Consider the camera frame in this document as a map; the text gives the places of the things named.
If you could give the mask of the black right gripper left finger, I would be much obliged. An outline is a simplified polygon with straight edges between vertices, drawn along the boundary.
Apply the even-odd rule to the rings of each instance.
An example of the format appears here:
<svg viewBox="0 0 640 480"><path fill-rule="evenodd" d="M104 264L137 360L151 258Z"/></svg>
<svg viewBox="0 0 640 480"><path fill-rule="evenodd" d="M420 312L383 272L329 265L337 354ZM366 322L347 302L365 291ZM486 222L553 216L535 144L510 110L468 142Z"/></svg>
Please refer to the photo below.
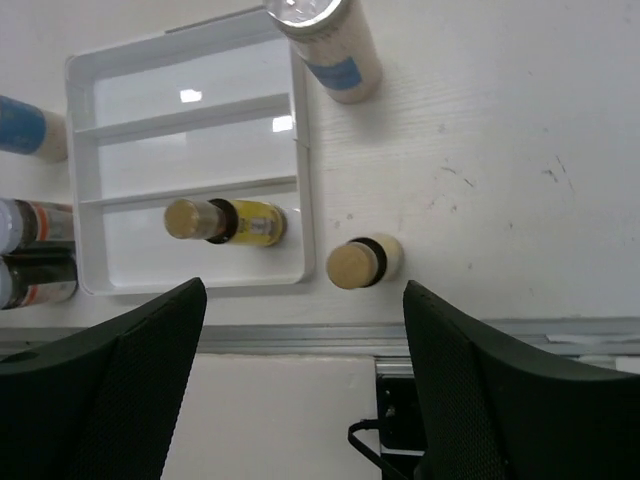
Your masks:
<svg viewBox="0 0 640 480"><path fill-rule="evenodd" d="M2 359L2 478L160 478L206 306L194 278Z"/></svg>

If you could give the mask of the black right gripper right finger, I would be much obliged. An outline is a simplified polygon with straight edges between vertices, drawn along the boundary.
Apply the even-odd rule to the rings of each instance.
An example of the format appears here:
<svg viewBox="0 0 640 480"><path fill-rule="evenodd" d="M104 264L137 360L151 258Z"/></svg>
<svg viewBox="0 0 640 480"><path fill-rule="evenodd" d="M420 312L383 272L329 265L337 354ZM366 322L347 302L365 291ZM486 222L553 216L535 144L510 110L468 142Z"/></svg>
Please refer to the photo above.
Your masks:
<svg viewBox="0 0 640 480"><path fill-rule="evenodd" d="M433 479L635 479L639 378L535 348L416 281L406 336Z"/></svg>

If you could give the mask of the yellow cork-top bottle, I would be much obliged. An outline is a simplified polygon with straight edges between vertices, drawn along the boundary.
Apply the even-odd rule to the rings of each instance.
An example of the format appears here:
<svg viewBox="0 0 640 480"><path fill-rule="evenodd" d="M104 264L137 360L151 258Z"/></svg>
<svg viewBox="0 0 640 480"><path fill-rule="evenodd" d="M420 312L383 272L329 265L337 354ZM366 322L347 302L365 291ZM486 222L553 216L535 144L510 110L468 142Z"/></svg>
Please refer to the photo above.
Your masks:
<svg viewBox="0 0 640 480"><path fill-rule="evenodd" d="M326 273L338 288L364 289L392 280L403 259L403 247L395 237L372 234L334 248L326 261Z"/></svg>
<svg viewBox="0 0 640 480"><path fill-rule="evenodd" d="M282 240L287 219L279 207L265 202L179 199L165 209L164 226L180 240L270 247Z"/></svg>

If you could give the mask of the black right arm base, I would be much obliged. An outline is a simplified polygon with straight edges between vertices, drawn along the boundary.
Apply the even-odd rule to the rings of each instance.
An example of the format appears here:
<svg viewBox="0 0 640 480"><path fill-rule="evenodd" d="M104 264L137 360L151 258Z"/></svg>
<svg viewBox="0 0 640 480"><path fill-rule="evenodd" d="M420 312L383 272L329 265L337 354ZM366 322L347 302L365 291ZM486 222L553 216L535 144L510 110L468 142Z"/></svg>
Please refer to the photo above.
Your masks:
<svg viewBox="0 0 640 480"><path fill-rule="evenodd" d="M375 366L376 414L348 427L348 443L384 479L432 479L410 360L378 359Z"/></svg>

